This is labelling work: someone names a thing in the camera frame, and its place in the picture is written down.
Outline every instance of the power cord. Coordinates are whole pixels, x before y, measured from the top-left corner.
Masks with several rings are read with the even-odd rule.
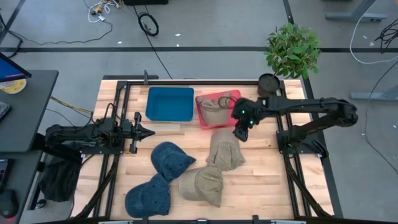
[[[58,111],[51,110],[51,109],[45,109],[45,110],[51,111],[51,112],[54,112],[54,113],[59,114],[61,117],[63,117],[65,120],[67,120],[67,121],[70,123],[70,125],[72,125],[73,127],[75,127],[75,125],[74,125],[67,117],[65,117],[63,114],[59,113]]]
[[[374,90],[376,89],[377,85],[380,83],[380,81],[387,75],[387,73],[398,63],[398,61],[396,61],[393,65],[391,65],[391,67],[384,72],[384,74],[379,78],[379,80],[376,82],[376,84],[374,85],[369,97],[368,97],[368,101],[366,102],[366,109],[365,109],[365,128],[364,128],[364,136],[365,136],[365,140],[366,142],[391,166],[391,168],[393,168],[395,170],[395,172],[398,174],[398,170],[390,163],[390,161],[387,160],[387,158],[381,154],[381,152],[379,152],[379,150],[377,150],[369,141],[368,139],[368,134],[366,132],[366,128],[368,126],[368,108],[369,108],[369,102],[371,99],[371,96],[374,92]]]
[[[74,41],[69,42],[69,41],[60,40],[60,41],[58,41],[58,42],[47,41],[47,42],[44,42],[44,43],[39,43],[39,42],[36,42],[36,41],[34,41],[34,40],[30,40],[30,39],[24,37],[23,35],[18,34],[17,32],[10,31],[10,30],[9,30],[9,32],[12,32],[12,33],[14,33],[15,35],[18,35],[19,37],[22,37],[22,38],[25,39],[26,41],[29,41],[29,42],[32,42],[32,43],[35,43],[35,44],[38,44],[38,45],[45,45],[45,44],[60,44],[60,43],[65,43],[65,44],[82,43],[82,44],[85,44],[85,43],[88,43],[88,42],[91,42],[91,41],[101,40],[104,36],[106,36],[107,34],[109,34],[110,32],[113,31],[113,24],[112,24],[112,23],[107,22],[107,21],[102,21],[102,22],[104,22],[104,23],[106,23],[106,24],[109,24],[109,25],[111,26],[110,30],[107,31],[106,33],[104,33],[101,37],[98,37],[98,38],[95,38],[95,39],[90,39],[90,40],[83,40],[83,41],[82,41],[82,40],[74,40]]]
[[[359,22],[361,21],[361,19],[364,17],[364,15],[368,12],[368,10],[358,19],[358,22],[356,23],[356,25],[355,25],[355,28],[354,28],[354,32],[353,32],[353,36],[351,37],[351,42],[349,43],[349,51],[351,52],[351,55],[354,57],[354,59],[357,61],[357,62],[359,62],[359,63],[362,63],[362,64],[365,64],[365,65],[372,65],[372,64],[375,64],[375,63],[381,63],[381,62],[391,62],[391,61],[393,61],[393,60],[395,60],[395,59],[397,59],[398,58],[398,56],[396,56],[396,57],[394,57],[394,58],[392,58],[392,59],[389,59],[389,60],[379,60],[379,61],[375,61],[375,62],[363,62],[363,61],[361,61],[361,60],[359,60],[358,58],[356,58],[355,57],[355,55],[354,55],[354,52],[353,52],[353,49],[352,49],[352,45],[353,45],[353,41],[354,41],[354,36],[355,36],[355,32],[356,32],[356,28],[358,27],[358,24],[359,24]]]
[[[391,42],[398,37],[398,29],[393,29],[394,26],[398,25],[398,19],[396,19],[394,22],[392,22],[390,25],[388,25],[386,28],[384,28],[380,36],[374,41],[381,40],[380,41],[380,53],[384,54],[388,47],[390,46]]]
[[[87,6],[87,8],[89,9],[88,20],[90,21],[90,11],[91,11],[91,8],[92,8],[93,6],[92,6],[92,7],[89,7],[89,6],[87,5],[87,3],[86,3],[85,0],[84,0],[83,2],[85,3],[85,5]],[[112,5],[112,6],[113,6],[113,5],[115,5],[115,4],[109,3],[109,0],[104,2],[104,8],[105,8],[105,11],[106,11],[107,13],[109,13],[109,7],[108,7],[108,5]],[[35,44],[38,44],[38,45],[45,45],[45,44],[60,44],[60,43],[65,43],[65,44],[82,43],[82,44],[85,44],[85,43],[88,43],[88,42],[91,42],[91,41],[101,40],[104,36],[108,35],[110,32],[113,31],[113,24],[112,24],[112,23],[107,22],[107,21],[102,21],[102,22],[104,22],[104,23],[106,23],[106,24],[109,24],[109,25],[111,26],[111,28],[110,28],[109,31],[107,31],[106,33],[104,33],[101,37],[98,37],[98,38],[95,38],[95,39],[90,39],[90,40],[75,40],[75,41],[71,41],[71,42],[61,40],[61,41],[58,41],[58,42],[47,41],[47,42],[44,42],[44,43],[39,43],[39,42],[36,42],[36,41],[34,41],[34,40],[30,40],[30,39],[26,38],[26,37],[23,36],[22,34],[19,34],[19,33],[17,33],[17,32],[11,31],[11,30],[9,29],[9,27],[7,27],[6,23],[4,22],[4,19],[2,18],[1,14],[0,14],[0,22],[1,22],[1,24],[3,25],[4,30],[6,30],[6,32],[8,32],[9,34],[11,34],[11,35],[14,36],[15,38],[19,39],[19,43],[18,43],[18,45],[17,45],[17,47],[16,47],[15,52],[12,53],[12,55],[8,56],[8,58],[13,58],[15,55],[17,55],[19,49],[21,48],[22,43],[24,42],[22,39],[25,39],[26,41],[29,41],[29,42],[32,42],[32,43],[35,43]]]
[[[85,3],[85,5],[86,5],[87,8],[88,8],[88,22],[90,22],[90,23],[96,23],[96,22],[104,21],[104,20],[105,20],[105,17],[103,17],[102,14],[101,14],[102,9],[104,9],[105,12],[106,12],[107,14],[109,14],[109,13],[111,12],[111,9],[109,8],[109,6],[115,6],[116,8],[119,8],[119,7],[120,7],[119,4],[117,5],[116,2],[111,3],[110,0],[101,0],[99,3],[94,4],[94,5],[92,5],[92,6],[88,6],[87,3],[86,3],[86,1],[84,1],[84,3]],[[96,21],[92,21],[92,20],[90,19],[91,16],[98,16],[98,19],[97,19]]]
[[[82,108],[77,108],[77,107],[75,107],[75,106],[73,106],[73,105],[71,105],[71,104],[69,104],[69,103],[67,103],[67,102],[65,102],[65,101],[59,100],[58,98],[56,98],[56,97],[54,97],[54,96],[50,96],[50,99],[53,100],[53,101],[55,101],[56,103],[61,104],[62,106],[66,106],[67,108],[72,109],[72,110],[75,111],[76,113],[78,113],[78,114],[80,114],[80,115],[82,115],[82,116],[85,116],[86,118],[90,118],[90,117],[87,116],[87,115],[85,115],[85,114],[82,114],[81,112],[87,113],[87,114],[92,114],[92,111],[85,110],[85,109],[82,109]]]
[[[136,16],[137,16],[137,18],[138,18],[138,23],[139,23],[141,29],[144,31],[145,36],[147,37],[148,42],[149,42],[150,46],[152,47],[152,50],[155,52],[157,59],[158,59],[159,62],[162,64],[164,70],[167,72],[167,74],[169,75],[170,79],[173,79],[173,77],[170,75],[170,72],[167,70],[166,66],[163,64],[162,60],[160,59],[159,55],[157,54],[157,52],[156,52],[154,46],[152,45],[152,42],[150,41],[150,38],[148,37],[148,35],[150,35],[150,36],[156,36],[156,35],[159,33],[159,26],[158,26],[158,24],[157,24],[155,18],[149,14],[147,5],[145,5],[145,8],[146,8],[147,13],[142,12],[142,13],[138,14],[137,9],[136,9],[136,7],[135,7],[134,5],[133,5],[133,8],[134,8],[134,11],[135,11]],[[153,34],[153,33],[150,32],[150,29],[147,27],[146,24],[142,24],[141,19],[142,19],[144,16],[149,17],[149,18],[154,22],[154,24],[156,25],[156,32],[155,32],[155,34]]]

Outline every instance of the computer monitor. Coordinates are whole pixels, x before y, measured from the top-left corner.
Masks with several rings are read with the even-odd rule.
[[[30,78],[32,75],[0,53],[0,83],[23,78]]]

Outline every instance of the black bag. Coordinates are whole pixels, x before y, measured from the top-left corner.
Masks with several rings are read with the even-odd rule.
[[[74,193],[81,164],[54,157],[45,167],[39,182],[46,200],[66,202]]]

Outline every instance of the keyboard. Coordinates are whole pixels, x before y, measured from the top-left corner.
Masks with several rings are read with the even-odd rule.
[[[5,117],[7,112],[10,110],[10,105],[0,102],[0,120]]]
[[[7,170],[10,164],[9,159],[0,159],[0,190],[5,186],[7,174],[9,170]]]

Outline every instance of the cap brim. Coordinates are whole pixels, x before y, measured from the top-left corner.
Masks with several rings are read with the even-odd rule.
[[[172,142],[162,142],[155,147],[155,149],[150,154],[150,160],[154,165],[157,172],[163,174],[162,163],[172,153],[186,154],[181,148]]]
[[[134,218],[143,218],[143,217],[150,217],[153,215],[157,215],[156,212],[144,210],[144,206],[141,202],[141,195],[142,190],[144,189],[145,185],[140,184],[137,187],[134,187],[126,194],[126,199],[124,201],[124,205],[126,207],[127,213]]]

